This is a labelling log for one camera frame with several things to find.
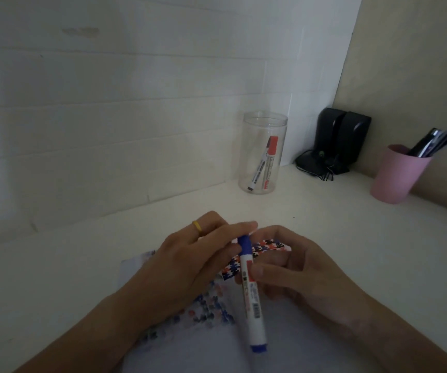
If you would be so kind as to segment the person's left hand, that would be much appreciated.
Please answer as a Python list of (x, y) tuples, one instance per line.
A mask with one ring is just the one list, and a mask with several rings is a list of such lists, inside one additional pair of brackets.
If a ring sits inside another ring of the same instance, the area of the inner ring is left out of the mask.
[(145, 297), (147, 314), (143, 319), (149, 321), (148, 328), (192, 303), (217, 275), (197, 276), (194, 264), (190, 263), (191, 236), (190, 225), (170, 234), (154, 255), (118, 290)]

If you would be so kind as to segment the blue whiteboard marker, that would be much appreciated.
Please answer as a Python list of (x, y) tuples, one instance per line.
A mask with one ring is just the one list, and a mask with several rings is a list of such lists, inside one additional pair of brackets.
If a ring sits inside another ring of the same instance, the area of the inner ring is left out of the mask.
[(241, 247), (241, 252), (239, 254), (240, 274), (242, 279), (249, 345), (253, 353), (261, 354), (267, 351), (268, 342), (258, 285), (251, 275), (251, 267), (254, 264), (252, 243), (249, 235), (238, 237), (237, 242)]

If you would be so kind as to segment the person's right forearm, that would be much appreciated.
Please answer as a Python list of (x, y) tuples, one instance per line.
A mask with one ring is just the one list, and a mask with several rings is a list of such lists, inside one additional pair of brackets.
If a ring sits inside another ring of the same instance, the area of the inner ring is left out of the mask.
[(362, 294), (349, 309), (346, 326), (389, 373), (447, 373), (447, 352), (388, 307)]

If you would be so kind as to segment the pink plastic cup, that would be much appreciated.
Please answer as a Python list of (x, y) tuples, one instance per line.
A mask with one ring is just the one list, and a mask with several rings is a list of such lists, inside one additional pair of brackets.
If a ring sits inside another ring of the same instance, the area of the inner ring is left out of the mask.
[(404, 145), (388, 145), (382, 163), (370, 189), (376, 200), (400, 204), (432, 161), (432, 157), (415, 157)]

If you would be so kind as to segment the white puzzle-patterned pencil pouch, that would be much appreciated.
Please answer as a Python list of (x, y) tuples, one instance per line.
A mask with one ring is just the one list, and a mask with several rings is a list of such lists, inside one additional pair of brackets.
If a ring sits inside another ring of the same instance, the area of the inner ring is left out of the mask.
[(261, 300), (267, 350), (251, 350), (233, 257), (189, 306), (152, 326), (117, 373), (374, 373), (353, 346), (331, 336), (289, 300)]

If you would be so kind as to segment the red whiteboard marker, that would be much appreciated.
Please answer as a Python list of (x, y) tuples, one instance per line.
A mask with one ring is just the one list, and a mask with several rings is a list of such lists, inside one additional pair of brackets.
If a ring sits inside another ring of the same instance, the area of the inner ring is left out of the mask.
[(262, 183), (262, 190), (268, 190), (269, 184), (270, 184), (270, 177), (272, 173), (272, 168), (276, 156), (276, 149), (278, 144), (278, 136), (272, 135), (269, 138), (268, 148), (266, 152), (266, 165), (264, 169), (264, 175), (263, 175), (263, 183)]

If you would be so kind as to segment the person's left forearm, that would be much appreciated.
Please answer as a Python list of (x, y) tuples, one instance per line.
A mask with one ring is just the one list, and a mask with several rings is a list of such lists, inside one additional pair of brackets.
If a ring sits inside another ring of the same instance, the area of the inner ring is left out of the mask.
[(149, 326), (145, 297), (118, 291), (13, 373), (109, 373)]

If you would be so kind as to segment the bunch of dark pens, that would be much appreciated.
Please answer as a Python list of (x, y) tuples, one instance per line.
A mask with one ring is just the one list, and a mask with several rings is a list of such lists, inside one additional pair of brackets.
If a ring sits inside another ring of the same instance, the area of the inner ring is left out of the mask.
[(447, 146), (447, 130), (432, 128), (406, 155), (418, 158), (432, 157)]

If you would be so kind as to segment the clear plastic jar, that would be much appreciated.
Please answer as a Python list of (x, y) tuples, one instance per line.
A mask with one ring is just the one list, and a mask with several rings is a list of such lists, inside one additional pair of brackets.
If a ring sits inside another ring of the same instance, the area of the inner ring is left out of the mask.
[[(242, 190), (257, 195), (269, 194), (275, 190), (287, 128), (288, 117), (280, 113), (254, 111), (244, 114), (238, 161), (238, 185)], [(279, 140), (269, 188), (262, 190), (264, 167), (254, 191), (248, 191), (247, 186), (255, 174), (262, 154), (268, 148), (269, 138), (272, 135), (278, 136)]]

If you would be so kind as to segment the black whiteboard marker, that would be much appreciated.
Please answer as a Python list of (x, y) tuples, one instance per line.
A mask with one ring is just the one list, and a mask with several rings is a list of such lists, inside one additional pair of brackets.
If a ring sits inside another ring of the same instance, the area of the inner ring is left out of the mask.
[(254, 189), (256, 187), (256, 184), (257, 184), (257, 182), (258, 182), (258, 180), (259, 180), (259, 178), (260, 178), (260, 176), (261, 176), (261, 174), (263, 172), (263, 169), (264, 169), (264, 167), (266, 165), (267, 160), (268, 160), (268, 151), (266, 150), (262, 154), (260, 162), (259, 162), (259, 165), (258, 165), (258, 167), (257, 167), (257, 169), (255, 171), (255, 174), (254, 174), (251, 182), (247, 186), (247, 190), (248, 191), (251, 191), (251, 192), (254, 191)]

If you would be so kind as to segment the person's right hand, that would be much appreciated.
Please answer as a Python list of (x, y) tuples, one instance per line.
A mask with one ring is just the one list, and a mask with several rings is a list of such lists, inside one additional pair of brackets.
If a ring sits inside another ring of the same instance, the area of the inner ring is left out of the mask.
[(316, 321), (351, 336), (346, 326), (349, 307), (357, 297), (365, 294), (364, 291), (314, 241), (279, 225), (258, 229), (251, 235), (254, 243), (267, 239), (279, 241), (290, 250), (266, 251), (255, 259), (254, 264), (273, 264), (298, 271), (301, 291), (269, 291), (267, 286), (257, 282), (260, 294), (272, 300), (287, 297)]

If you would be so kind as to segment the black desktop speaker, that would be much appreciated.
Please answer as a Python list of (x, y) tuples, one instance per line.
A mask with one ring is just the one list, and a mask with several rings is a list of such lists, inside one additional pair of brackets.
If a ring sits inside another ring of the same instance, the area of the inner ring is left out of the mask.
[(338, 174), (349, 172), (349, 166), (357, 162), (372, 118), (355, 112), (347, 112), (341, 121), (337, 135), (336, 151), (339, 162)]
[(328, 167), (335, 165), (338, 132), (346, 114), (346, 111), (326, 107), (318, 116), (313, 151)]

